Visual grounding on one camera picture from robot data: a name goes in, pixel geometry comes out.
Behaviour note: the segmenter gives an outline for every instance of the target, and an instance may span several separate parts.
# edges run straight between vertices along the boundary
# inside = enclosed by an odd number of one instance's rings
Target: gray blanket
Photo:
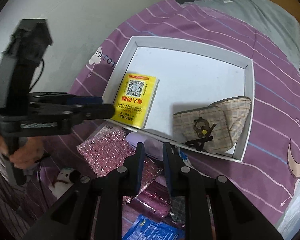
[[[219,10],[255,27],[267,35],[299,70],[300,26],[279,5],[269,0],[196,0],[192,3]]]

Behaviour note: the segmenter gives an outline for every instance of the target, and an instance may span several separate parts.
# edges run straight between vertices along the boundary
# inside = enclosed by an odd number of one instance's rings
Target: striped shirt
[[[17,240],[22,239],[30,228],[25,212],[20,209],[20,203],[25,197],[26,184],[13,186],[8,181],[7,172],[0,153],[0,219],[10,234]]]

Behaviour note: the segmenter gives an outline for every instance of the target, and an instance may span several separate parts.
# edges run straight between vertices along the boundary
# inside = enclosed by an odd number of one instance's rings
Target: cloud print
[[[102,47],[99,47],[95,54],[91,57],[89,60],[89,64],[99,64],[101,62],[101,57],[102,57]]]

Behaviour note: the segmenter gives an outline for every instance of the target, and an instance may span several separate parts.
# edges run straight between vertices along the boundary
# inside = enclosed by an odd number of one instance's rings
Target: pink sequin pouch
[[[135,150],[125,140],[123,129],[113,128],[83,142],[77,147],[98,177],[106,176],[110,171],[123,165],[124,159],[134,154]],[[141,188],[143,192],[161,173],[162,169],[148,157],[145,158]],[[134,197],[123,197],[123,204]]]

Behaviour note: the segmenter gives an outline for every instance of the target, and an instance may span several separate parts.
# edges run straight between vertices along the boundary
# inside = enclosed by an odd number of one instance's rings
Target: black cable
[[[39,185],[40,185],[40,189],[41,189],[41,193],[42,193],[42,195],[43,195],[44,201],[45,201],[45,203],[46,203],[46,205],[47,205],[47,208],[49,208],[49,205],[48,205],[46,196],[45,196],[45,194],[44,194],[44,192],[43,192],[43,188],[42,188],[42,184],[41,184],[41,178],[40,178],[40,171],[41,171],[40,164],[41,164],[41,161],[42,161],[43,159],[47,158],[47,157],[49,157],[49,155],[47,155],[47,156],[45,156],[45,157],[42,157],[42,158],[40,159],[40,161],[39,161],[39,164],[38,164],[38,179],[39,179]]]
[[[33,87],[34,87],[34,86],[36,85],[36,83],[39,81],[39,79],[41,78],[41,75],[42,75],[42,73],[43,73],[43,70],[44,70],[44,60],[43,60],[43,58],[41,59],[41,61],[42,61],[41,72],[40,72],[40,74],[39,74],[37,80],[36,80],[36,81],[34,82],[34,84],[30,87],[30,91],[33,89]]]

